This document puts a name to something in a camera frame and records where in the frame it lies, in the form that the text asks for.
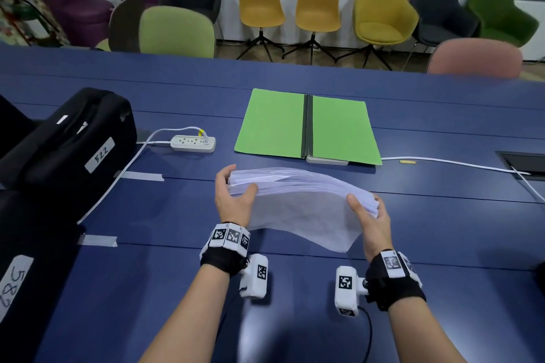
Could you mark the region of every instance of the black cable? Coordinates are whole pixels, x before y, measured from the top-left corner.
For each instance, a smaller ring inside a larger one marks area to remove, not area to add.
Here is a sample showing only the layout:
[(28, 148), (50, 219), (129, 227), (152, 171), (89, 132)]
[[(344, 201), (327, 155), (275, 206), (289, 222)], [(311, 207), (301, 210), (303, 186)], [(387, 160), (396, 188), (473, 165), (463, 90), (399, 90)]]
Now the black cable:
[[(239, 294), (242, 293), (243, 291), (245, 291), (247, 289), (247, 287), (243, 287), (239, 290)], [(227, 314), (229, 313), (229, 309), (231, 308), (231, 306), (233, 305), (233, 303), (235, 302), (236, 298), (238, 298), (238, 295), (234, 295), (233, 298), (231, 299), (231, 301), (229, 302), (229, 305), (227, 306), (227, 308), (225, 309), (225, 314), (223, 315), (223, 317), (221, 318), (220, 320), (220, 325), (217, 327), (217, 334), (216, 334), (216, 341), (217, 341), (217, 338), (220, 336), (220, 332), (221, 332), (221, 328), (225, 322), (225, 319), (227, 318)]]
[(358, 306), (358, 309), (363, 311), (365, 315), (367, 316), (367, 320), (369, 321), (369, 345), (367, 346), (367, 352), (365, 352), (365, 357), (362, 363), (366, 363), (367, 359), (369, 358), (369, 353), (371, 353), (371, 343), (373, 341), (373, 324), (371, 323), (371, 316), (365, 310), (362, 306)]

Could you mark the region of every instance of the finger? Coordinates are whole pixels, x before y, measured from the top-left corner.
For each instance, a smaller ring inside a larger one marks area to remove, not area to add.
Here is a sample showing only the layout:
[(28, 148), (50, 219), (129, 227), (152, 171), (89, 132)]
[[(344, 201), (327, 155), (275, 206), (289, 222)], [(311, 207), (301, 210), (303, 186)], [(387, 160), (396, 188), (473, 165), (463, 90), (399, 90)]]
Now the finger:
[(387, 215), (386, 206), (385, 206), (384, 201), (382, 200), (382, 198), (380, 198), (377, 194), (373, 194), (373, 197), (375, 198), (375, 201), (378, 202), (378, 216), (377, 216), (377, 218), (381, 218), (384, 215)]
[(369, 222), (369, 214), (367, 210), (360, 204), (354, 194), (346, 195), (346, 202), (350, 206), (351, 210), (358, 216), (362, 225), (367, 225)]
[(246, 191), (244, 191), (244, 194), (241, 195), (240, 199), (244, 201), (248, 205), (252, 205), (253, 201), (255, 200), (255, 195), (257, 194), (257, 184), (250, 184), (248, 185), (248, 188), (246, 188)]
[(229, 194), (227, 180), (236, 169), (236, 164), (229, 165), (216, 174), (216, 194)]

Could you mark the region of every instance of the floor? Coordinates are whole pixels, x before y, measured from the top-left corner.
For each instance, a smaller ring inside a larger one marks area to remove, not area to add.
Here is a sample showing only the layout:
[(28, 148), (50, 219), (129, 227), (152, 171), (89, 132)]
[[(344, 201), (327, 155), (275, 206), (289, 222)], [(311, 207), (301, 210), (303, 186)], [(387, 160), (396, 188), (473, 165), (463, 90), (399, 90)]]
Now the floor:
[[(274, 62), (282, 62), (285, 64), (310, 64), (310, 50), (299, 50), (291, 55), (287, 56), (285, 59), (282, 59), (282, 51), (274, 46), (269, 46), (269, 52), (272, 56)], [(236, 59), (246, 49), (245, 44), (231, 44), (226, 43), (225, 45), (217, 46), (217, 57), (226, 58), (226, 59)], [(345, 53), (350, 52), (349, 50), (335, 49), (331, 50), (331, 53), (335, 57), (344, 55)], [(333, 60), (325, 55), (322, 51), (314, 50), (313, 53), (314, 59), (313, 64), (315, 66), (334, 66), (338, 68), (361, 68), (364, 65), (364, 54), (357, 53), (355, 55), (341, 59), (335, 64)], [(394, 71), (401, 71), (408, 54), (405, 52), (384, 52), (384, 58), (392, 66)], [(252, 48), (246, 55), (242, 57), (241, 60), (245, 61), (262, 61), (268, 62), (269, 58), (263, 46), (256, 46)], [(405, 72), (425, 72), (427, 63), (429, 60), (429, 55), (423, 54), (413, 54), (410, 58), (409, 63), (405, 67)], [(384, 69), (386, 67), (378, 60), (377, 57), (371, 55), (367, 61), (366, 69)], [(535, 80), (545, 82), (545, 63), (540, 64), (523, 64), (523, 71), (521, 73), (522, 79)]]

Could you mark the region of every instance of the forearm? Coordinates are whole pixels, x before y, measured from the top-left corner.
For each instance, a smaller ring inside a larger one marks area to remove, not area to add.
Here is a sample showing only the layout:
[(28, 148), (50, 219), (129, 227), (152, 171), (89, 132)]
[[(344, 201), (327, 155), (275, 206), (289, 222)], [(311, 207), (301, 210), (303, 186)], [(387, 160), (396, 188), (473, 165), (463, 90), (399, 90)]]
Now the forearm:
[(388, 316), (401, 363), (467, 363), (421, 298), (398, 300)]
[(208, 363), (228, 286), (228, 273), (203, 265), (140, 363)]

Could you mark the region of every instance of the dark green chair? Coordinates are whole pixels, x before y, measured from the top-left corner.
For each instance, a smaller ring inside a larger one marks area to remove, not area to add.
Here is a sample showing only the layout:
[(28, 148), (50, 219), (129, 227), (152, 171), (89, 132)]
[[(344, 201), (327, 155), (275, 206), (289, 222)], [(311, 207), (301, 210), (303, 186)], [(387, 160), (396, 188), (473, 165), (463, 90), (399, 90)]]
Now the dark green chair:
[(517, 8), (513, 0), (469, 0), (467, 8), (480, 20), (479, 37), (524, 46), (540, 23)]

